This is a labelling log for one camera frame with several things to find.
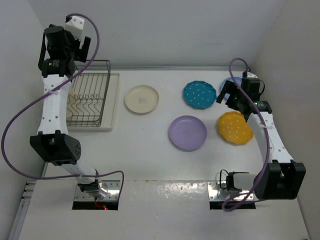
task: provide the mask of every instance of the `white table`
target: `white table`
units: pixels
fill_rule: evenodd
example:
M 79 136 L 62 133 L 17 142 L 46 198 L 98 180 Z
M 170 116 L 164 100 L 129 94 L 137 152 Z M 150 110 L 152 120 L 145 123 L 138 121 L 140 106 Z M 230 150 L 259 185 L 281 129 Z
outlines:
M 203 80 L 217 90 L 227 71 L 121 70 L 115 128 L 104 133 L 71 133 L 81 142 L 82 158 L 99 173 L 123 170 L 125 183 L 118 211 L 71 210 L 73 179 L 37 181 L 20 240 L 301 240 L 308 233 L 297 200 L 274 200 L 257 209 L 226 213 L 209 210 L 206 180 L 221 169 L 256 174 L 263 160 L 255 139 L 246 145 L 225 142 L 217 119 L 230 111 L 215 103 L 192 109 L 182 99 L 185 85 Z M 128 111 L 124 96 L 134 86 L 154 87 L 158 107 L 146 115 Z M 177 117 L 193 115 L 208 137 L 194 152 L 176 149 L 168 127 Z M 46 176 L 66 174 L 49 165 Z M 115 175 L 106 179 L 120 179 Z

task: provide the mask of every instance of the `white wall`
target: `white wall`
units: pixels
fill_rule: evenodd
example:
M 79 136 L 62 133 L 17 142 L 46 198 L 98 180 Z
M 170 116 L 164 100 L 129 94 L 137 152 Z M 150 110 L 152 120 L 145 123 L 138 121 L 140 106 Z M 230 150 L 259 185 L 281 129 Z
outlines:
M 112 66 L 226 66 L 253 63 L 285 0 L 27 0 L 43 27 L 65 15 L 92 18 L 97 57 Z M 93 28 L 85 34 L 95 39 Z
M 43 28 L 25 0 L 0 3 L 0 132 L 22 107 L 43 91 L 37 69 Z M 41 104 L 17 119 L 6 138 L 12 163 L 29 174 L 39 175 L 43 161 L 29 145 L 37 132 Z M 0 157 L 0 239 L 7 239 L 20 203 L 26 178 L 7 167 Z
M 299 202 L 311 239 L 320 238 L 320 1 L 288 0 L 255 61 L 279 134 L 306 176 Z

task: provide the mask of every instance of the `metal mounting plate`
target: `metal mounting plate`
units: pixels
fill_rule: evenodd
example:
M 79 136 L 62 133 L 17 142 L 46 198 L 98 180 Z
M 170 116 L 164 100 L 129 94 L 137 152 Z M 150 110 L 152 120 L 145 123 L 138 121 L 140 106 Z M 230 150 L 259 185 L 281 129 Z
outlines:
M 108 195 L 99 202 L 117 202 L 120 191 L 120 181 L 102 181 L 102 187 L 108 190 Z M 74 202 L 94 202 L 95 199 L 85 192 L 82 192 L 78 186 L 76 186 L 74 194 Z
M 221 184 L 222 184 L 222 187 L 224 187 L 226 185 L 226 181 L 221 181 Z M 209 193 L 208 197 L 209 197 L 211 209 L 221 209 L 222 203 L 225 200 L 229 199 L 231 196 L 236 196 L 238 194 L 246 194 L 249 192 L 248 190 L 242 190 L 240 192 L 223 190 L 220 188 L 219 181 L 208 181 L 207 186 L 208 186 L 208 193 Z M 237 201 L 241 201 L 242 199 L 244 199 L 244 197 L 245 195 L 237 196 L 234 198 L 232 202 L 234 203 Z M 244 204 L 243 208 L 248 208 L 248 209 L 255 208 L 255 205 L 254 205 L 255 195 L 253 193 L 249 195 L 246 201 L 252 202 L 252 204 Z M 212 207 L 212 204 L 214 203 L 217 203 L 217 204 L 221 203 L 221 204 L 219 204 L 219 207 L 216 208 L 216 207 Z

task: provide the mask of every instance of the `cream plate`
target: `cream plate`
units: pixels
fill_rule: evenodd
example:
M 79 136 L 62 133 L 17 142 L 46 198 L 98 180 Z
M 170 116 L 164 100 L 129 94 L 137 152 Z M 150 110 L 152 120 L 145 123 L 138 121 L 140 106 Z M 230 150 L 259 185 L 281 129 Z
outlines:
M 139 85 L 130 89 L 125 95 L 124 102 L 132 112 L 146 114 L 157 107 L 159 94 L 151 86 Z

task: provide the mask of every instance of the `yellow polka dot plate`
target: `yellow polka dot plate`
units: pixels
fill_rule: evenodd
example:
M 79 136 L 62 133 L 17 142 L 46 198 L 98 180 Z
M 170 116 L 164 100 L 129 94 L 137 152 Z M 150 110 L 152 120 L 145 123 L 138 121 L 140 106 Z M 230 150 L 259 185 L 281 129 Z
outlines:
M 246 144 L 254 136 L 244 116 L 236 111 L 223 114 L 218 120 L 218 129 L 226 141 L 234 144 Z

